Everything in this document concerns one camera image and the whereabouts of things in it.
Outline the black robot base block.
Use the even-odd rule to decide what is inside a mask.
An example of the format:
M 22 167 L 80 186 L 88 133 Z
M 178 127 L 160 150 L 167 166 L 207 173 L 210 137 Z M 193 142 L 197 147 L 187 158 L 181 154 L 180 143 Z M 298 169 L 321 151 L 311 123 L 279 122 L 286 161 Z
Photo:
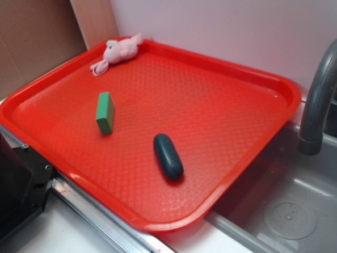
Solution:
M 54 166 L 33 148 L 11 148 L 1 135 L 1 242 L 45 209 Z

